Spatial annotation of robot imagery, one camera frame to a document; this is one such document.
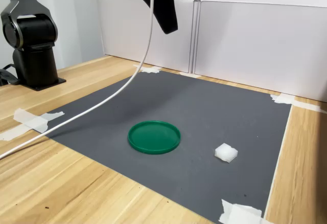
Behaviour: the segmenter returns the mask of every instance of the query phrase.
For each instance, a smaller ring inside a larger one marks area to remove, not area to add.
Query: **gray mat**
[[[53,110],[65,115],[49,127],[97,104],[126,81]],[[247,89],[166,72],[140,73],[113,100],[50,138],[218,222],[221,199],[265,211],[290,108]],[[134,150],[127,133],[144,120],[174,124],[180,145],[163,155]],[[230,164],[214,157],[222,143],[239,151]]]

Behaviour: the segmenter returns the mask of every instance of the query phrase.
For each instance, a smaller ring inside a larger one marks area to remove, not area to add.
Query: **wooden tabletop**
[[[42,115],[131,76],[134,64],[104,57],[59,70],[67,82],[43,91],[0,87],[0,132],[18,125],[13,120],[17,108]],[[199,79],[279,95],[214,78]],[[31,130],[12,141],[0,141],[0,154],[36,135]],[[266,214],[275,224],[327,223],[326,114],[292,107]],[[0,223],[114,222],[210,221],[46,137],[0,160]]]

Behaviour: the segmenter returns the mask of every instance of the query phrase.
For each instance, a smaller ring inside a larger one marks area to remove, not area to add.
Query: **masking tape strip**
[[[223,224],[272,224],[261,218],[262,211],[251,206],[230,204],[222,199],[224,213],[219,222]]]
[[[146,72],[146,73],[159,73],[160,72],[161,67],[158,66],[153,66],[153,67],[141,67],[141,72]]]
[[[180,72],[179,74],[182,75],[182,76],[193,77],[193,78],[201,77],[200,75],[191,74],[191,73],[185,73],[185,72]]]
[[[61,117],[62,115],[64,115],[64,113],[61,111],[53,114],[45,113],[38,117],[19,108],[14,113],[14,120],[22,124],[1,133],[0,140],[11,141],[12,139],[23,135],[31,129],[34,129],[39,133],[43,133],[48,129],[48,121]]]
[[[292,104],[292,105],[300,107],[300,108],[327,114],[327,111],[321,109],[320,106],[318,106],[318,105],[307,104],[307,103],[295,100],[294,95],[281,94],[279,96],[277,96],[277,95],[270,95],[270,96],[271,96],[272,100],[275,101],[275,103]]]
[[[29,113],[18,108],[14,113],[14,120],[34,129],[39,133],[44,133],[48,129],[48,121],[42,117]]]

